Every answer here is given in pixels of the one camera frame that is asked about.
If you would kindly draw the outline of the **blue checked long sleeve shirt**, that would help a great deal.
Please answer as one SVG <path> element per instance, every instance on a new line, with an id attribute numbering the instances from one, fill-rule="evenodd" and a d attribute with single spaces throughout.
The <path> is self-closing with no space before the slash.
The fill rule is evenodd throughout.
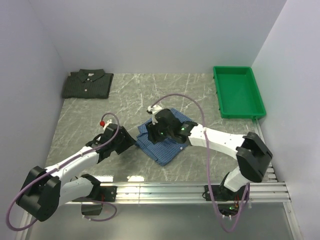
<path id="1" fill-rule="evenodd" d="M 181 122 L 192 121 L 190 118 L 174 108 L 169 110 Z M 139 134 L 136 137 L 136 145 L 156 163 L 164 167 L 165 165 L 169 164 L 183 149 L 185 149 L 188 144 L 181 144 L 170 138 L 153 144 L 148 140 L 148 131 L 146 128 L 146 124 L 150 123 L 151 121 L 152 119 L 149 119 L 137 127 Z"/>

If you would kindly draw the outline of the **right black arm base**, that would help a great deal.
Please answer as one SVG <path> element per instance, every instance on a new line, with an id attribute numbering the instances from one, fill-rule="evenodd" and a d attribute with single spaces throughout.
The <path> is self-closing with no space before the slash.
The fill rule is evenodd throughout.
<path id="1" fill-rule="evenodd" d="M 240 201 L 243 195 L 244 203 L 247 204 L 250 196 L 250 187 L 245 190 L 245 186 L 242 186 L 237 192 L 230 191 L 229 189 L 224 189 L 223 186 L 211 185 L 214 200 L 216 202 L 231 202 L 229 204 L 219 203 L 218 210 L 224 216 L 234 217 L 240 210 Z"/>

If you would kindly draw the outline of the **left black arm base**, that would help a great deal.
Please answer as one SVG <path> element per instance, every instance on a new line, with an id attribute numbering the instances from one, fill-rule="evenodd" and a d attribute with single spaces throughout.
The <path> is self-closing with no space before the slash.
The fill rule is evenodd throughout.
<path id="1" fill-rule="evenodd" d="M 93 222 L 102 222 L 112 219 L 116 216 L 118 209 L 113 204 L 116 201 L 117 186 L 100 186 L 92 195 L 87 197 L 79 197 L 72 201 L 72 203 L 81 204 L 81 214 L 84 218 Z M 104 207 L 111 207 L 113 213 L 105 219 L 94 219 L 92 217 L 99 216 Z"/>

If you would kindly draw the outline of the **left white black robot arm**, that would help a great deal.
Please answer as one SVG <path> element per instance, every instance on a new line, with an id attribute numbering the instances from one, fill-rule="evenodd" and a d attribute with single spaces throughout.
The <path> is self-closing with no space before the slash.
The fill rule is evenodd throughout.
<path id="1" fill-rule="evenodd" d="M 112 152 L 120 155 L 136 143 L 123 126 L 109 123 L 103 130 L 103 133 L 62 162 L 47 168 L 32 168 L 22 185 L 25 192 L 15 203 L 43 222 L 58 207 L 73 200 L 87 198 L 89 201 L 113 202 L 114 189 L 103 190 L 101 182 L 90 174 L 76 177 L 78 173 L 108 158 Z"/>

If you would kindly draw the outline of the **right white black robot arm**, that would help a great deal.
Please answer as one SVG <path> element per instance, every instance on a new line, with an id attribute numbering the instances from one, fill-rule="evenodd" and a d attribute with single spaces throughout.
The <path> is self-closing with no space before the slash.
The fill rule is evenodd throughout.
<path id="1" fill-rule="evenodd" d="M 237 160 L 238 166 L 221 182 L 220 194 L 224 199 L 233 199 L 248 183 L 263 181 L 273 154 L 256 133 L 250 131 L 241 135 L 213 130 L 193 121 L 179 120 L 169 109 L 159 105 L 148 107 L 147 112 L 152 115 L 146 129 L 153 144 L 173 140 L 209 148 Z"/>

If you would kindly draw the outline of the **dark green folded shirt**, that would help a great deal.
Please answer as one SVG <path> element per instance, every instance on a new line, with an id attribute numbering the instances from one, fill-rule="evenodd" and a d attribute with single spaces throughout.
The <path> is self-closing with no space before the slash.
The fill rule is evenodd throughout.
<path id="1" fill-rule="evenodd" d="M 61 96 L 63 99 L 107 99 L 113 78 L 113 73 L 103 69 L 71 72 L 64 82 Z"/>

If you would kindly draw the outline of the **green plastic tray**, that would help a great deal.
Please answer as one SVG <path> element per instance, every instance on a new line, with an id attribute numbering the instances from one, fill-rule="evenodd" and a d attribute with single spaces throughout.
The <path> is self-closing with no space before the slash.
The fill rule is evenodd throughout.
<path id="1" fill-rule="evenodd" d="M 249 66 L 214 66 L 213 79 L 224 119 L 260 119 L 267 112 Z"/>

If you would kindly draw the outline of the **aluminium mounting rail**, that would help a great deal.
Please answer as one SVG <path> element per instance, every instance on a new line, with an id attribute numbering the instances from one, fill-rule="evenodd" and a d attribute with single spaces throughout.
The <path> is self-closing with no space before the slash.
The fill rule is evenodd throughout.
<path id="1" fill-rule="evenodd" d="M 202 204 L 211 202 L 209 187 L 204 183 L 105 182 L 100 186 L 117 187 L 114 202 L 116 204 Z M 248 201 L 250 203 L 286 203 L 291 201 L 284 183 L 251 183 L 249 187 Z M 231 201 L 215 202 L 217 204 L 231 203 Z"/>

